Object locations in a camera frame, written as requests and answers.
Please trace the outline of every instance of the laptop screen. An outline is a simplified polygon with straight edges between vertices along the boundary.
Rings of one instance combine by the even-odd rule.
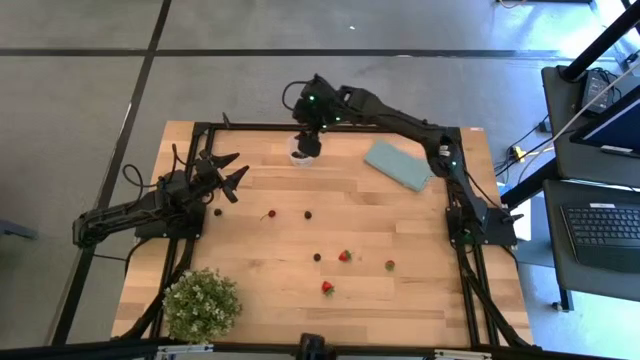
[[[591,130],[583,139],[600,145],[640,151],[640,99]]]

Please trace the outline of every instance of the green cloth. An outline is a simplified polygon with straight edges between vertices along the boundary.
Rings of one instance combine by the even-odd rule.
[[[416,192],[422,191],[434,176],[426,158],[414,158],[384,141],[377,141],[364,161]]]

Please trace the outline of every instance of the small cup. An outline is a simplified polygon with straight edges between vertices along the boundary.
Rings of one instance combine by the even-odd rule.
[[[298,150],[298,135],[291,136],[289,143],[289,159],[291,163],[297,167],[309,167],[313,163],[313,157],[308,156]]]

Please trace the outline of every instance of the desk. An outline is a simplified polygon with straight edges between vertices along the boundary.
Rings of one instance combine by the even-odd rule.
[[[562,204],[575,202],[576,199],[585,202],[635,203],[640,199],[640,194],[561,181],[545,181],[544,194],[560,288],[640,301],[640,274],[593,268],[576,261],[560,211]]]
[[[167,123],[152,178],[170,171],[171,144],[186,158],[193,126]],[[469,172],[499,201],[484,131],[461,133]],[[216,194],[209,209],[220,208],[223,214],[207,212],[193,256],[192,268],[219,268],[238,284],[244,312],[220,340],[297,344],[302,332],[312,332],[340,345],[468,347],[459,269],[446,230],[444,181],[433,178],[414,193],[363,160],[376,139],[420,157],[422,147],[393,134],[327,133],[322,155],[303,169],[294,167],[287,155],[287,139],[294,134],[215,132],[214,154],[241,154],[225,173],[251,166],[236,204]],[[276,217],[261,221],[271,209]],[[304,218],[306,210],[312,219]],[[128,330],[157,294],[167,244],[153,239],[134,254],[114,336]],[[352,263],[337,260],[344,249],[354,252]],[[483,249],[492,298],[531,342],[513,259],[499,247]],[[315,253],[322,261],[313,261]],[[384,268],[389,259],[396,262],[393,272]],[[336,287],[331,298],[320,291],[323,280]],[[486,343],[477,299],[476,312]]]
[[[575,104],[582,91],[579,83],[562,80],[555,67],[542,69],[542,84],[547,100],[547,110],[553,134],[557,134],[576,114]],[[616,85],[626,94],[640,85],[640,78],[625,77]],[[589,118],[578,118],[572,125],[576,129]],[[542,190],[544,180],[578,179],[603,184],[640,187],[640,160],[620,155],[606,154],[599,148],[572,143],[571,134],[562,135],[555,141],[556,157],[531,174],[521,184],[504,195],[502,203],[510,208],[521,204]]]

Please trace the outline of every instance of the white cable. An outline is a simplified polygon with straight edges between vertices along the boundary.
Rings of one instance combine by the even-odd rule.
[[[596,97],[591,99],[591,101],[589,101],[587,103],[587,105],[585,105],[582,109],[580,109],[580,111],[578,111],[578,113],[575,114],[571,120],[569,120],[567,125],[565,125],[562,129],[560,129],[560,131],[558,131],[558,133],[554,137],[552,137],[551,139],[545,141],[544,144],[556,141],[565,132],[565,130],[567,130],[569,128],[569,126],[571,126],[571,124],[573,124],[573,122],[576,121],[580,117],[580,115],[582,115],[582,113],[585,112],[585,110],[587,110],[589,108],[589,106],[591,106],[591,104],[596,102],[596,100],[598,100],[598,98],[600,96],[602,96],[604,94],[608,94],[609,93],[609,89],[614,87],[618,83],[618,81],[622,80],[625,76],[629,75],[639,65],[640,65],[640,62],[638,62],[637,64],[633,65],[633,67],[631,67],[629,70],[625,71],[624,74],[620,75],[611,84],[609,84],[609,86],[607,86],[606,88],[602,89],[602,91],[598,95],[596,95]],[[540,156],[541,154],[542,154],[542,151],[537,153],[536,155],[534,155],[533,158],[531,160],[529,160],[527,165],[525,165],[524,169],[522,169],[522,172],[520,173],[520,176],[518,177],[518,184],[520,184],[520,182],[522,181],[522,176],[524,175],[524,173],[529,168],[529,165],[531,165],[538,158],[538,156]]]
[[[502,7],[505,8],[505,9],[513,9],[516,6],[523,5],[524,3],[527,2],[527,0],[522,0],[519,3],[507,6],[507,5],[505,5],[505,3],[502,2],[502,0],[498,0],[498,1],[500,2],[500,5],[502,5]]]

